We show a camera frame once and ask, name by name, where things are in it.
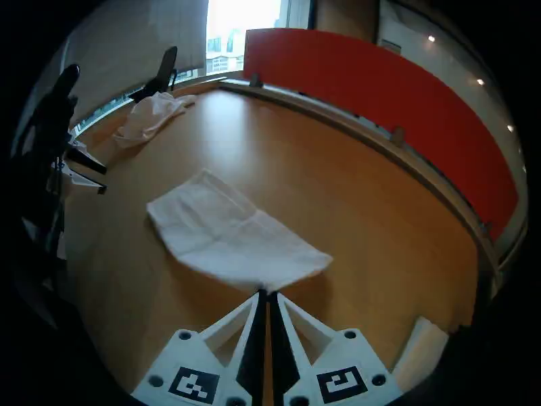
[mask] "screw hole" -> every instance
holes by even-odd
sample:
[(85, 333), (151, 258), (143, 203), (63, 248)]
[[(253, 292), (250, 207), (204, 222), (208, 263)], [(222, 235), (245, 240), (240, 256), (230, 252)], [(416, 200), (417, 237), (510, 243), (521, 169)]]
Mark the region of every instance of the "screw hole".
[(226, 406), (246, 406), (246, 401), (241, 398), (229, 398), (225, 403)]
[(189, 340), (191, 338), (191, 334), (189, 332), (181, 332), (179, 334), (179, 338), (181, 340)]
[(372, 384), (374, 386), (381, 386), (387, 382), (387, 378), (385, 375), (377, 374), (374, 378), (372, 378)]
[(289, 406), (308, 406), (309, 404), (308, 398), (304, 396), (295, 396), (289, 401)]
[(159, 388), (161, 385), (164, 384), (164, 380), (158, 375), (152, 375), (148, 378), (148, 383), (154, 388)]

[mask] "red partition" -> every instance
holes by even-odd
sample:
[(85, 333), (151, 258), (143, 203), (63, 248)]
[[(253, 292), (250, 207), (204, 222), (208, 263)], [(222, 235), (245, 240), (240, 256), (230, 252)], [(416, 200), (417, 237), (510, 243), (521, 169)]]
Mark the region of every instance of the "red partition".
[(462, 192), (497, 238), (518, 195), (505, 159), (475, 112), (431, 73), (359, 39), (271, 28), (246, 34), (244, 77), (293, 89), (364, 116), (405, 141)]

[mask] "white towel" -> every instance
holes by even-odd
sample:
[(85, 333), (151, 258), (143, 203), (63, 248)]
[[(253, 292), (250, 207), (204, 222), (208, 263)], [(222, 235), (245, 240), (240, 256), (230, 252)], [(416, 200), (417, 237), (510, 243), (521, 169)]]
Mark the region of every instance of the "white towel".
[(135, 147), (150, 141), (173, 117), (186, 111), (185, 106), (195, 103), (194, 95), (175, 99), (169, 93), (154, 93), (145, 97), (131, 110), (124, 126), (113, 136), (121, 148)]
[(207, 170), (147, 211), (179, 262), (243, 290), (270, 293), (332, 261)]

